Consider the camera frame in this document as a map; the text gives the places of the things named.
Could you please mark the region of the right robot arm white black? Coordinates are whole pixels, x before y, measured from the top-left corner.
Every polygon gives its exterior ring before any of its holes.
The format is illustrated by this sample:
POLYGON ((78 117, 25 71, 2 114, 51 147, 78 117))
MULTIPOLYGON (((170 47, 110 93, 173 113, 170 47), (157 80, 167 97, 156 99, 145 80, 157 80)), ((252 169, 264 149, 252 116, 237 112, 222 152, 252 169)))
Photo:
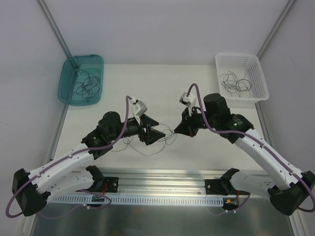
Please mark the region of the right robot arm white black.
POLYGON ((267 174, 268 178, 248 175, 231 168, 220 178, 220 185, 211 190, 228 195, 234 191, 245 191, 268 199, 280 213, 290 216, 308 198, 315 185, 315 175, 303 172, 287 162, 268 143, 254 126, 242 115, 231 113, 224 97, 218 93, 203 98, 205 107, 195 106, 196 97, 183 93, 180 103, 186 108, 175 133, 194 137, 198 130, 210 131, 227 139, 247 153, 267 174))

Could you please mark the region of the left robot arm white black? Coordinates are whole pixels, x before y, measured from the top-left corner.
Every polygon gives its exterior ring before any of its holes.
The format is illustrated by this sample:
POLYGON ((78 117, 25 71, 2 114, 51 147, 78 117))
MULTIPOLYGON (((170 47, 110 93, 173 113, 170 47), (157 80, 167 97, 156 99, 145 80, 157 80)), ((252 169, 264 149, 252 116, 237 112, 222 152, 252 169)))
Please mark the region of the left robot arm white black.
POLYGON ((12 183, 15 199, 24 216, 41 211, 51 200, 78 190, 99 191, 103 175, 97 166, 89 164, 113 148, 122 138, 137 136, 145 145, 165 137, 154 127, 159 123, 147 115, 127 118, 121 122, 117 112, 107 112, 96 128, 63 157, 31 171, 21 168, 14 173, 12 183))

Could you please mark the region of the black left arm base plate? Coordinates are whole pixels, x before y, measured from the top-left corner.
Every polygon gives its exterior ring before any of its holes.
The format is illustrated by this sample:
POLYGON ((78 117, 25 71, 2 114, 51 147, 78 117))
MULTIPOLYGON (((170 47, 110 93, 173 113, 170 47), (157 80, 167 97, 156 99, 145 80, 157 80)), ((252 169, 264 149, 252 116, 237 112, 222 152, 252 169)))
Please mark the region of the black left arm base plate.
POLYGON ((119 187, 118 177, 104 177, 100 190, 101 193, 117 193, 118 187, 119 187))

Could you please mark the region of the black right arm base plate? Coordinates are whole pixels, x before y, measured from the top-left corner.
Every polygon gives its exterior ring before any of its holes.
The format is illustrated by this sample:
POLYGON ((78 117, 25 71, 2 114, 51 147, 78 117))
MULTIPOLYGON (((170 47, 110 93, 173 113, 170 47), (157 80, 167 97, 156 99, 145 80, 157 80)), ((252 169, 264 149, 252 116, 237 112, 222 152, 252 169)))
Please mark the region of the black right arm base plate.
POLYGON ((220 179, 205 179, 204 183, 206 195, 224 195, 220 179))

